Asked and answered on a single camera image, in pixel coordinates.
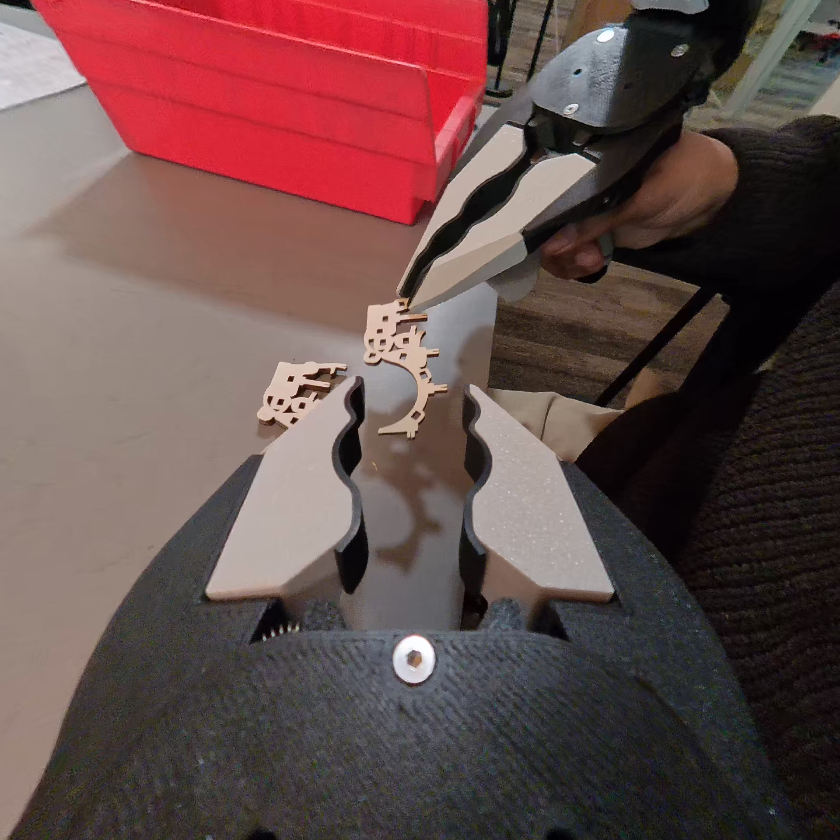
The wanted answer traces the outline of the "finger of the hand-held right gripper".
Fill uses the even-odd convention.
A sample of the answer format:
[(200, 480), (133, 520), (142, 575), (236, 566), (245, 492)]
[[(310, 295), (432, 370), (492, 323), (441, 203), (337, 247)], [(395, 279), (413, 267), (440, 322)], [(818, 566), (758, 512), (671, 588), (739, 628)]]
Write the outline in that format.
[(432, 259), (416, 290), (406, 296), (409, 311), (425, 312), (525, 260), (525, 227), (594, 168), (580, 154), (548, 157), (530, 166), (498, 210)]
[(432, 259), (455, 245), (472, 224), (498, 210), (530, 166), (525, 132), (503, 125), (447, 184), (396, 295), (406, 299), (412, 294)]

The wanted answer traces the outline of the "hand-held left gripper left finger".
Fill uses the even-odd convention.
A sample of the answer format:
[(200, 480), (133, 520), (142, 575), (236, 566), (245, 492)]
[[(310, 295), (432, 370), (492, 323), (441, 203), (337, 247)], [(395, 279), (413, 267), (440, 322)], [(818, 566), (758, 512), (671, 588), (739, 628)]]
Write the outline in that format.
[(310, 600), (351, 595), (369, 559), (361, 493), (364, 379), (344, 379), (262, 453), (206, 583), (211, 602), (280, 599), (300, 614)]

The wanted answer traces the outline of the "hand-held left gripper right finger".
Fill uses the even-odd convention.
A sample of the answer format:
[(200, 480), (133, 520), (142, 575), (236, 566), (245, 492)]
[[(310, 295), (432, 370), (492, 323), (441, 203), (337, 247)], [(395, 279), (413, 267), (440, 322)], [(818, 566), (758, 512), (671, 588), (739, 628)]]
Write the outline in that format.
[(474, 481), (458, 548), (465, 602), (508, 599), (529, 624), (550, 602), (609, 603), (614, 585), (556, 454), (475, 385), (463, 426)]

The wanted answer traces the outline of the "wooden elephant puzzle model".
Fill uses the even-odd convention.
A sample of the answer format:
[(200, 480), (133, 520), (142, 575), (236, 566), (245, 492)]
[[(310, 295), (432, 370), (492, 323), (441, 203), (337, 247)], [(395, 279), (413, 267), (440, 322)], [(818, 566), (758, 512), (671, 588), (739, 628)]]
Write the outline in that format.
[(339, 363), (279, 362), (257, 412), (259, 423), (291, 428), (331, 391), (336, 375), (347, 370)]

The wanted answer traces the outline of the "wooden elephant body puzzle piece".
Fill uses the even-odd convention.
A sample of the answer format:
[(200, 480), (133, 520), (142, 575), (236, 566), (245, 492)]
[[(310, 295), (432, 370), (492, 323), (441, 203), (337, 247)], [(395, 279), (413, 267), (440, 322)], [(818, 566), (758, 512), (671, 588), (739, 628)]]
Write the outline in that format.
[(401, 325), (426, 320), (426, 313), (408, 311), (408, 301), (404, 298), (370, 305), (367, 308), (364, 331), (364, 363), (374, 365), (384, 360), (385, 352), (392, 350), (394, 346)]

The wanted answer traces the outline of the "small curved wooden puzzle piece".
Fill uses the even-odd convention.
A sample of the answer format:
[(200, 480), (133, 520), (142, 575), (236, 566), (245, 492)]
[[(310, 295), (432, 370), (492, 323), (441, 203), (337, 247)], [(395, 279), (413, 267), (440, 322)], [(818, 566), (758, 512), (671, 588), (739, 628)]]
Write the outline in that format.
[(404, 434), (408, 439), (414, 439), (417, 431), (425, 419), (427, 401), (431, 396), (446, 393), (446, 384), (434, 383), (427, 368), (427, 361), (439, 356), (438, 349), (428, 349), (423, 345), (399, 346), (381, 355), (381, 360), (404, 369), (411, 374), (416, 385), (416, 399), (408, 413), (395, 423), (380, 427), (379, 435)]

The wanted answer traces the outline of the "grey desk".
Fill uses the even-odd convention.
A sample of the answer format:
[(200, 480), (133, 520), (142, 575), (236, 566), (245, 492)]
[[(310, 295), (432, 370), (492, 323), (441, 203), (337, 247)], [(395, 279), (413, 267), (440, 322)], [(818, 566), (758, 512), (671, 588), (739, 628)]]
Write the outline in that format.
[(345, 625), (459, 629), (463, 386), (485, 385), (497, 295), (433, 308), (413, 441), (378, 428), (409, 374), (363, 363), (423, 231), (134, 154), (86, 87), (2, 114), (2, 838), (56, 743), (84, 781), (246, 648), (277, 596), (207, 580), (259, 455), (279, 361), (364, 378), (353, 473), (369, 544)]

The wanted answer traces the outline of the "person's right hand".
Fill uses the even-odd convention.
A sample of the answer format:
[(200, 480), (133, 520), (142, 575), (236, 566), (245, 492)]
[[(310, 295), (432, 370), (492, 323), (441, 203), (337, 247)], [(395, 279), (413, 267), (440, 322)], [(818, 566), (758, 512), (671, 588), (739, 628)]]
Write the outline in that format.
[(604, 237), (614, 249), (639, 250), (688, 235), (717, 215), (735, 191), (739, 165), (723, 142), (683, 133), (625, 203), (563, 227), (541, 249), (553, 277), (580, 280), (606, 266)]

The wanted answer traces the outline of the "black-legged wooden worktable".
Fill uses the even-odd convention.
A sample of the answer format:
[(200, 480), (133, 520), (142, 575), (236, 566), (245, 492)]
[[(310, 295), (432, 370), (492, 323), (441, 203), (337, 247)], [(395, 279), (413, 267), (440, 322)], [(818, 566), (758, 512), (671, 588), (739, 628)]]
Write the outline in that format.
[(489, 1), (485, 100), (508, 99), (530, 81), (558, 42), (560, 7), (551, 1)]

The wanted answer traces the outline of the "person's beige trousers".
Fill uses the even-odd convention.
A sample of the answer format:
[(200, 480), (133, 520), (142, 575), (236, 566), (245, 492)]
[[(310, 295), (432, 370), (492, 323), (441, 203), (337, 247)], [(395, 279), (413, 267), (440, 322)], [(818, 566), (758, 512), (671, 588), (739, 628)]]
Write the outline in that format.
[(548, 446), (573, 463), (624, 411), (595, 406), (555, 392), (516, 392), (490, 388), (489, 398)]

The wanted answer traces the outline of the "black metal bar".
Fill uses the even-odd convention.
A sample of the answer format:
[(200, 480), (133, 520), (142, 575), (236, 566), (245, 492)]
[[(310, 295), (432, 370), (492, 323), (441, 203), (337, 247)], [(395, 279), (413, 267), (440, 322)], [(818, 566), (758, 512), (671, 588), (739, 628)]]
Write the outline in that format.
[(713, 290), (699, 289), (661, 330), (648, 342), (642, 351), (594, 400), (594, 405), (608, 407), (614, 398), (626, 388), (659, 354), (659, 352), (715, 297)]

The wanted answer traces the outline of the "red plastic bin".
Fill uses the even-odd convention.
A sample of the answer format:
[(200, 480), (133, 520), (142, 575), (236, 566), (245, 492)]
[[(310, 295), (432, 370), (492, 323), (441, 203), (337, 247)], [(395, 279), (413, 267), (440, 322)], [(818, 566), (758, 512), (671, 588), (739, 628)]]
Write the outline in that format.
[(133, 152), (413, 224), (484, 96), (486, 2), (34, 2)]

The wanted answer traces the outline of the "person's black sweater torso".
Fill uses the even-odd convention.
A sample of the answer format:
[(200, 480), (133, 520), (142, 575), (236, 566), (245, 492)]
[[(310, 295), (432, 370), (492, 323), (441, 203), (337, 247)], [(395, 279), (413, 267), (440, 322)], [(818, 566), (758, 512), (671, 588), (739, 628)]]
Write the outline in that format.
[(576, 459), (714, 627), (808, 838), (839, 836), (839, 298), (770, 368), (639, 403)]

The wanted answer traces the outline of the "blue-edged printed paper sheet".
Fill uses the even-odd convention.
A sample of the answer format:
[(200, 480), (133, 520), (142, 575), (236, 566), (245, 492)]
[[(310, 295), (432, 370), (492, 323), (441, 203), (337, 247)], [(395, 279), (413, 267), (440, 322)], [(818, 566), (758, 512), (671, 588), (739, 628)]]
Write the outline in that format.
[(60, 42), (1, 23), (1, 111), (85, 86)]

